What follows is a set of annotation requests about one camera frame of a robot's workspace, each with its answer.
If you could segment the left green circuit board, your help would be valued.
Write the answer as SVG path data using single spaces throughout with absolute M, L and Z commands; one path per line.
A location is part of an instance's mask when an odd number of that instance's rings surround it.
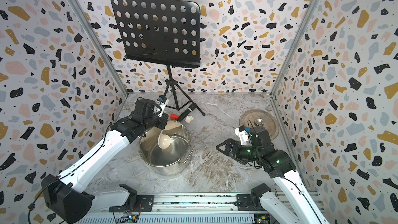
M 140 218 L 140 214 L 133 215 L 129 212 L 124 212 L 124 215 L 116 219 L 117 224 L 137 224 Z

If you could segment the stainless steel soup pot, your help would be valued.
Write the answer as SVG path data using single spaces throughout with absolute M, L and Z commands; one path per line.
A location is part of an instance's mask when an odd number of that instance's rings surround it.
M 169 120 L 164 133 L 172 139 L 167 149 L 158 146 L 158 136 L 162 130 L 154 127 L 140 140 L 140 157 L 159 177 L 173 178 L 181 173 L 191 161 L 194 147 L 191 133 L 181 122 Z

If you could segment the right green circuit board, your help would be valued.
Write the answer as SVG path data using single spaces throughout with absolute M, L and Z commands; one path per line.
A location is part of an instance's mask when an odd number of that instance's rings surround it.
M 255 214 L 254 224 L 270 224 L 271 216 L 270 214 Z

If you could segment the stainless steel pot lid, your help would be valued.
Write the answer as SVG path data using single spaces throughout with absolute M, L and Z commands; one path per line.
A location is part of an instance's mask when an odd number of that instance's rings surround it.
M 264 127 L 268 131 L 272 141 L 279 135 L 279 124 L 276 118 L 266 111 L 245 111 L 239 118 L 239 125 L 249 127 L 250 123 L 254 127 Z

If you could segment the small cream white block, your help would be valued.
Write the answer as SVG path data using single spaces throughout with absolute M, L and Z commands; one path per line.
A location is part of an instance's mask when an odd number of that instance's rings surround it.
M 193 121 L 194 120 L 194 117 L 193 116 L 187 116 L 186 118 L 185 118 L 185 122 L 186 123 L 190 123 L 191 121 Z

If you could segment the black perforated music stand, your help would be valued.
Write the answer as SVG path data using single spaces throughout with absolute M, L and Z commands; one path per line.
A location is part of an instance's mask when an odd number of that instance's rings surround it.
M 184 92 L 171 68 L 198 68 L 200 56 L 200 7 L 179 0 L 110 0 L 124 45 L 125 58 L 166 65 L 166 92 L 181 110 L 177 90 Z

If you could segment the green circuit board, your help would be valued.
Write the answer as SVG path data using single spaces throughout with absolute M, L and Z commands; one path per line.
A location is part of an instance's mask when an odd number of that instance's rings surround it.
M 270 214 L 255 214 L 254 224 L 270 224 L 271 216 Z
M 133 215 L 129 212 L 124 212 L 124 215 L 116 219 L 117 224 L 137 224 L 140 218 L 140 214 Z

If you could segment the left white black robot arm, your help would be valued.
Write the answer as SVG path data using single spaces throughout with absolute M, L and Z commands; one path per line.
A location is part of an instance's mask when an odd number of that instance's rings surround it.
M 114 189 L 89 194 L 87 186 L 98 172 L 121 150 L 137 138 L 143 138 L 153 127 L 164 129 L 168 99 L 160 95 L 156 101 L 139 97 L 129 116 L 119 119 L 104 137 L 75 164 L 57 176 L 48 175 L 42 183 L 46 206 L 66 223 L 74 224 L 89 212 L 101 209 L 127 211 L 136 208 L 137 192 L 121 184 Z

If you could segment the small red block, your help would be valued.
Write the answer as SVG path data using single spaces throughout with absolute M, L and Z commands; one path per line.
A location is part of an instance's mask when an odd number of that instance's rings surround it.
M 177 120 L 178 118 L 179 118 L 178 115 L 175 115 L 175 114 L 170 115 L 170 120 Z

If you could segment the cream plastic ladle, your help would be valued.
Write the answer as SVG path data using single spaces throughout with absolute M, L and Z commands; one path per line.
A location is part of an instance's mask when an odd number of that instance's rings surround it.
M 169 135 L 164 133 L 164 130 L 162 130 L 158 136 L 158 146 L 161 149 L 167 149 L 172 142 L 172 139 Z

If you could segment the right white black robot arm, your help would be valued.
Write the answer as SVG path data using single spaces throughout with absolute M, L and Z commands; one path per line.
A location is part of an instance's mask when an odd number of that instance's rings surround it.
M 328 220 L 305 188 L 300 174 L 289 155 L 277 150 L 264 127 L 244 127 L 235 130 L 239 140 L 227 139 L 216 150 L 242 165 L 266 172 L 283 191 L 291 205 L 287 208 L 272 192 L 260 184 L 249 195 L 237 197 L 240 211 L 265 210 L 280 224 L 326 224 Z

